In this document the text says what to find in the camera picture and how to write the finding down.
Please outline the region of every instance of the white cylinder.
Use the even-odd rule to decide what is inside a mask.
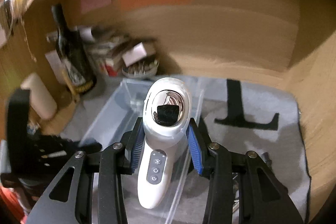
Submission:
[[[51,119],[57,104],[37,73],[30,74],[21,84],[23,90],[30,89],[30,105],[42,120]]]

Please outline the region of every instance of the gray cloth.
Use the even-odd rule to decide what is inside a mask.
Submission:
[[[242,102],[245,119],[249,122],[269,123],[278,112],[278,130],[257,130],[224,126],[214,122],[215,118],[227,116],[227,90],[225,79],[191,77],[175,75],[187,86],[204,88],[202,117],[212,141],[225,146],[228,150],[245,154],[254,150],[259,155],[268,152],[273,161],[273,171],[284,184],[303,219],[307,211],[307,195],[310,178],[307,174],[305,148],[298,126],[298,106],[292,95],[261,85],[242,83]],[[76,109],[73,120],[66,127],[62,137],[80,139],[95,119],[104,102],[115,90],[121,79],[106,80],[105,90],[98,92],[98,97],[84,98]],[[174,224],[202,223],[208,194],[209,181],[201,178],[195,171],[188,174],[184,190],[174,215]],[[125,206],[129,223],[165,223],[158,216],[141,216],[136,211],[128,210],[128,205],[135,208],[138,200],[125,194]],[[238,222],[238,211],[233,223]]]

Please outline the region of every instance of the clear plastic container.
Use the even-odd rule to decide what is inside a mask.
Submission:
[[[120,141],[124,132],[133,129],[138,117],[142,116],[144,100],[153,82],[123,79],[120,87],[113,93],[103,109],[93,122],[85,136],[84,143],[94,138],[101,143],[103,149],[112,143]],[[198,124],[203,103],[204,89],[194,85],[193,81],[186,83],[192,94],[192,114]],[[187,139],[180,141],[180,153],[173,167],[171,183],[161,203],[153,209],[143,208],[137,196],[138,169],[132,176],[122,176],[124,203],[129,224],[157,223],[171,224],[176,207],[179,203],[185,179],[188,173],[191,156]],[[92,223],[97,220],[97,187],[98,175],[95,174],[92,199]]]

